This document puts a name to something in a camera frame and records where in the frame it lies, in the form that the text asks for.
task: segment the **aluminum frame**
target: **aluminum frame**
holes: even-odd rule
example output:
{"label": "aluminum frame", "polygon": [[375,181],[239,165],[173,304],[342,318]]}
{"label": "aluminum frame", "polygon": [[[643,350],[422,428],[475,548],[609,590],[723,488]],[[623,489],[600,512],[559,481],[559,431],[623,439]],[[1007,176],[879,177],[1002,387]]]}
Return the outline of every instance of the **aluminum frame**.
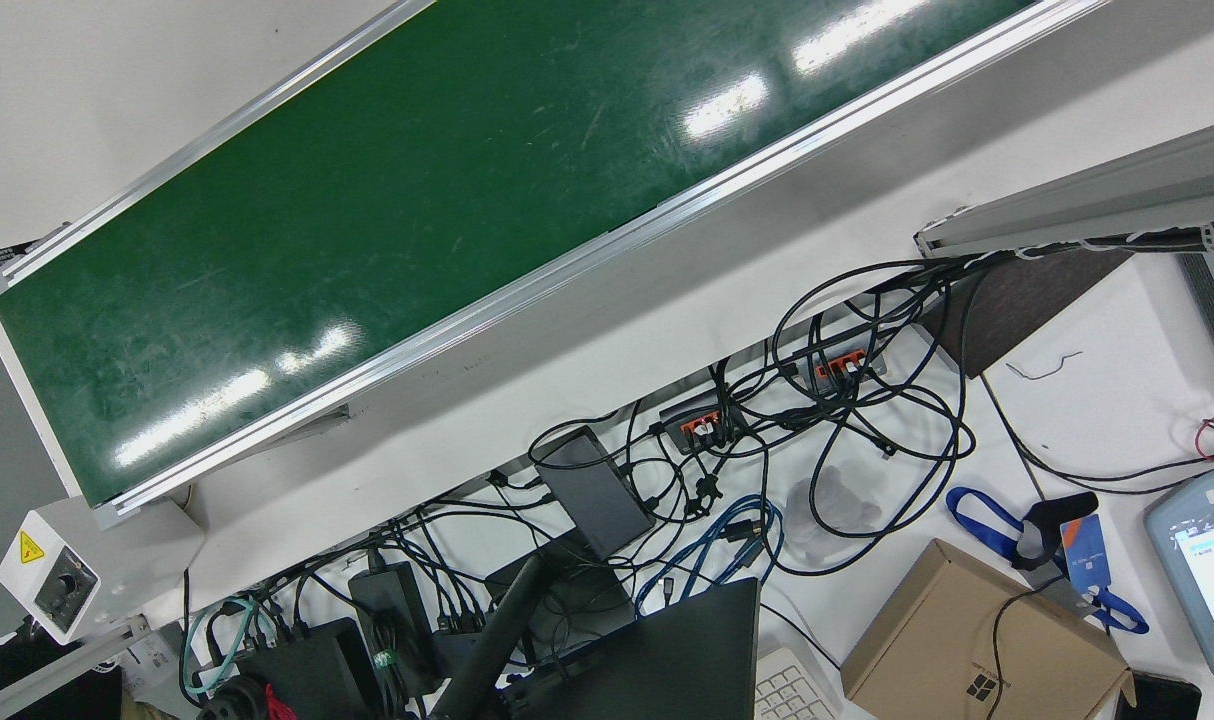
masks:
{"label": "aluminum frame", "polygon": [[924,257],[1214,222],[1214,126],[983,202],[914,236]]}
{"label": "aluminum frame", "polygon": [[[169,178],[176,176],[182,169],[214,151],[220,143],[233,137],[242,129],[267,115],[271,110],[290,100],[297,92],[311,85],[328,72],[336,68],[351,56],[354,56],[370,46],[379,38],[386,36],[399,24],[415,17],[420,10],[426,8],[433,0],[402,0],[386,12],[370,19],[357,32],[351,33],[345,40],[328,50],[327,53],[311,61],[297,72],[293,73],[277,87],[265,92],[243,106],[236,114],[223,119],[211,131],[197,138],[185,149],[176,152],[146,174],[140,181],[132,183],[126,191],[113,197],[100,208],[96,208],[86,217],[69,225],[51,238],[51,242],[36,246],[30,255],[18,257],[12,263],[0,268],[0,293],[22,282],[25,277],[41,268],[45,263],[59,256],[69,246],[75,245],[101,225],[109,222],[121,210],[131,206],[134,202],[147,195]],[[744,160],[731,165],[707,181],[699,182],[688,189],[680,192],[670,200],[663,202],[651,211],[640,215],[639,219],[622,225],[611,232],[603,233],[592,240],[585,242],[578,249],[567,253],[540,268],[533,270],[528,274],[516,279],[499,290],[489,293],[483,299],[461,308],[456,313],[448,314],[447,318],[433,323],[424,331],[414,334],[405,341],[388,347],[388,350],[375,355],[351,370],[334,378],[323,386],[314,389],[278,410],[261,416],[245,429],[229,433],[212,446],[203,448],[192,457],[174,464],[171,467],[142,480],[121,495],[112,498],[107,505],[112,505],[118,515],[126,515],[144,503],[155,500],[165,493],[182,487],[192,480],[199,478],[204,474],[228,464],[238,457],[249,455],[270,442],[276,441],[284,433],[300,427],[319,414],[329,413],[336,407],[345,404],[351,398],[359,396],[374,387],[375,384],[386,381],[393,375],[414,368],[424,361],[430,359],[442,352],[460,345],[473,338],[475,334],[488,331],[497,323],[510,314],[517,313],[526,306],[537,302],[557,291],[558,288],[572,283],[580,274],[592,272],[594,268],[607,263],[626,253],[642,249],[648,243],[670,232],[680,225],[697,219],[704,211],[734,199],[741,193],[748,192],[759,185],[768,182],[772,177],[779,176],[787,170],[813,158],[818,152],[826,149],[857,127],[875,120],[900,108],[907,102],[917,100],[923,95],[949,86],[964,76],[1014,53],[1020,47],[1026,46],[1038,38],[1049,35],[1055,29],[1078,19],[1083,15],[1090,13],[1095,8],[1105,5],[1108,0],[1043,0],[1037,5],[1022,10],[1010,18],[997,23],[994,27],[971,36],[943,53],[927,59],[926,63],[896,76],[892,81],[884,83],[857,100],[850,101],[841,108],[832,110],[805,127],[754,152]],[[11,342],[2,340],[0,347],[11,350]],[[15,352],[2,352],[4,361],[7,361],[8,373],[13,381],[22,387],[30,387],[28,379],[23,378],[23,370]],[[39,413],[41,407],[34,402],[27,402],[30,414]],[[49,454],[53,455],[55,465],[62,474],[72,475],[68,461],[64,460],[59,443],[50,432],[46,418],[35,418],[35,424],[40,429],[46,429],[42,433],[44,443],[49,447]],[[64,478],[67,487],[76,487],[76,481]]]}

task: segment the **cardboard box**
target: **cardboard box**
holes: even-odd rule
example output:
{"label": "cardboard box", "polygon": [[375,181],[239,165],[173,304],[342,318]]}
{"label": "cardboard box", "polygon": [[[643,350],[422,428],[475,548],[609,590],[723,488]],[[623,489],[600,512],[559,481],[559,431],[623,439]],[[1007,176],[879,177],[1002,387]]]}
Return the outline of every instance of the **cardboard box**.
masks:
{"label": "cardboard box", "polygon": [[[983,720],[997,693],[994,619],[1028,588],[949,543],[931,542],[843,664],[850,701],[878,720]],[[1113,639],[1042,597],[999,624],[1003,701],[995,719],[1090,719],[1131,670]]]}

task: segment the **black pole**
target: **black pole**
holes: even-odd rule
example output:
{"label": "black pole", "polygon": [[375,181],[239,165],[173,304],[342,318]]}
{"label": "black pole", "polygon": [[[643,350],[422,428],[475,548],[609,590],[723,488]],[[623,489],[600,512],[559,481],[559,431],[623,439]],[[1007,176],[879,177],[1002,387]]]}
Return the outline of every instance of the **black pole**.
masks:
{"label": "black pole", "polygon": [[497,606],[497,613],[480,634],[465,667],[447,684],[438,705],[429,714],[430,720],[475,720],[488,695],[497,692],[497,679],[552,579],[554,573],[549,573],[540,557],[533,555],[523,563]]}

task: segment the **tablet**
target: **tablet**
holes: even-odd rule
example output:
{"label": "tablet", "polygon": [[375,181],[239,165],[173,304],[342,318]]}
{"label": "tablet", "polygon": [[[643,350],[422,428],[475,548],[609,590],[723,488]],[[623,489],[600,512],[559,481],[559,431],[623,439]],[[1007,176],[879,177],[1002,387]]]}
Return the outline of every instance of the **tablet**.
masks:
{"label": "tablet", "polygon": [[1214,470],[1150,508],[1145,528],[1214,674]]}

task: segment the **blue lanyard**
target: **blue lanyard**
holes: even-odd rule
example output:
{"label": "blue lanyard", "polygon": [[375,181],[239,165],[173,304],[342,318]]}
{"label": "blue lanyard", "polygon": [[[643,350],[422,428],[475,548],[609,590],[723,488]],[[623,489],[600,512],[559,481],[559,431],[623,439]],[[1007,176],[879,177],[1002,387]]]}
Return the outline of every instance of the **blue lanyard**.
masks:
{"label": "blue lanyard", "polygon": [[[1017,542],[1015,542],[1011,537],[991,528],[989,525],[981,523],[981,521],[960,512],[958,510],[958,505],[963,501],[964,497],[974,497],[976,500],[985,503],[985,505],[994,512],[999,520],[1003,520],[1004,525],[1009,525],[1009,527],[1017,531],[1017,533],[1023,529],[1022,521],[1017,520],[1017,516],[1006,511],[1006,509],[999,505],[994,498],[987,497],[978,489],[955,487],[944,495],[944,506],[949,509],[949,515],[953,515],[954,520],[958,520],[958,525],[961,525],[963,529],[972,533],[978,542],[985,543],[989,550],[997,552],[997,555],[1008,562],[1014,561],[1015,557],[1017,557],[1017,551],[1015,551]],[[1061,552],[1056,552],[1051,561],[1055,562],[1056,568],[1060,569],[1060,574],[1068,578],[1068,573],[1065,571],[1063,555],[1061,555]],[[1116,594],[1111,593],[1108,588],[1101,588],[1100,593],[1093,594],[1093,605],[1100,608],[1093,612],[1093,618],[1101,620],[1101,623],[1107,628],[1116,628],[1124,630],[1124,633],[1134,633],[1136,635],[1150,633],[1150,625],[1141,616],[1141,612],[1139,612],[1136,607],[1133,607],[1131,603],[1116,596]],[[1131,624],[1123,624],[1122,620],[1116,618],[1116,616],[1124,616],[1124,618],[1131,620]]]}

